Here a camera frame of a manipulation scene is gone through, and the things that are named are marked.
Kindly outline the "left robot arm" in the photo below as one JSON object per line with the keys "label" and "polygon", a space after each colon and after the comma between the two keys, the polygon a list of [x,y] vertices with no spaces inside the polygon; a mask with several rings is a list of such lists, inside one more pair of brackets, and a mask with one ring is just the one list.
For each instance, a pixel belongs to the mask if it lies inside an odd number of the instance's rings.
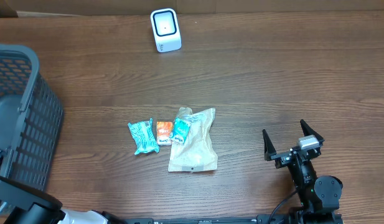
{"label": "left robot arm", "polygon": [[13,207],[6,223],[126,223],[108,212],[79,212],[44,192],[52,167],[56,140],[43,143],[16,137],[0,140],[0,214]]}

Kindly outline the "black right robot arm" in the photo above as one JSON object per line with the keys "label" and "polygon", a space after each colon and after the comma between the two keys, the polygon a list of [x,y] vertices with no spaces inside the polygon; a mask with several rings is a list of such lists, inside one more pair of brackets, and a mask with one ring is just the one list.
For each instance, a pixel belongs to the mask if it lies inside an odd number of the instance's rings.
{"label": "black right robot arm", "polygon": [[[262,130],[265,160],[274,161],[277,169],[288,168],[295,191],[282,200],[270,215],[258,215],[257,222],[343,224],[342,216],[335,212],[340,207],[342,181],[331,175],[317,176],[311,162],[321,155],[324,138],[303,119],[300,125],[304,136],[288,152],[279,154],[267,131]],[[294,195],[299,197],[301,206],[290,208],[285,215],[277,215],[277,211]]]}

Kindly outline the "teal tissue pack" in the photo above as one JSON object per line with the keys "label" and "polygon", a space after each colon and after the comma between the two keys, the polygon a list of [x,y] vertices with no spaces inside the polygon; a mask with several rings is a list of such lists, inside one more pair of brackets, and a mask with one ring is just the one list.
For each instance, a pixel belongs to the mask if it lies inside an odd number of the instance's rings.
{"label": "teal tissue pack", "polygon": [[191,123],[189,121],[181,118],[176,118],[174,120],[174,127],[172,129],[172,132],[170,133],[170,139],[174,142],[184,144],[187,139],[190,126]]}

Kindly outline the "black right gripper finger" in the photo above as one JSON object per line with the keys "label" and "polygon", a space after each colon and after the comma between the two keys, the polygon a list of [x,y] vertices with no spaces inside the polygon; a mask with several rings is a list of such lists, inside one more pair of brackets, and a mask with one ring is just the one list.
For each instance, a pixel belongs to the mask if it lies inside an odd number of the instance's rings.
{"label": "black right gripper finger", "polygon": [[265,129],[262,130],[262,133],[263,133],[263,140],[264,140],[264,158],[266,161],[271,161],[273,160],[273,156],[275,156],[277,152]]}
{"label": "black right gripper finger", "polygon": [[325,139],[314,131],[303,119],[300,120],[300,125],[305,137],[313,135],[318,140],[319,144],[323,144]]}

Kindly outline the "green snack packet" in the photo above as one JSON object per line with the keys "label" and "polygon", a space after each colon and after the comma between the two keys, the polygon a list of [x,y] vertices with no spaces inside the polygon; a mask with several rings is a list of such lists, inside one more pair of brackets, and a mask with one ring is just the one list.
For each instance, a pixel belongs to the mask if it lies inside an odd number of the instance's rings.
{"label": "green snack packet", "polygon": [[159,152],[159,145],[156,142],[152,131],[152,118],[147,121],[128,123],[128,128],[136,143],[135,156],[138,154],[149,154]]}

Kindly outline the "beige plastic pouch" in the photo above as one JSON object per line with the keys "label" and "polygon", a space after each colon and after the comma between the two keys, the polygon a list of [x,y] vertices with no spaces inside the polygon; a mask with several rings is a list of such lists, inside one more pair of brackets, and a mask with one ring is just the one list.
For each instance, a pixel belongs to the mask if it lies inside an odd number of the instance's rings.
{"label": "beige plastic pouch", "polygon": [[172,142],[169,172],[205,172],[217,169],[218,156],[210,138],[215,112],[215,108],[198,113],[188,107],[179,109],[176,118],[189,121],[191,126],[184,144]]}

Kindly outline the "orange tissue pack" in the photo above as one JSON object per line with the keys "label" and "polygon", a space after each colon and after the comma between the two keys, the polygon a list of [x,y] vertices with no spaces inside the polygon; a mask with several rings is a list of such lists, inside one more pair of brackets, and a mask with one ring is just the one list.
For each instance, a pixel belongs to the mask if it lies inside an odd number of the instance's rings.
{"label": "orange tissue pack", "polygon": [[156,123],[157,144],[159,146],[171,146],[170,134],[173,130],[173,123],[170,121],[158,121]]}

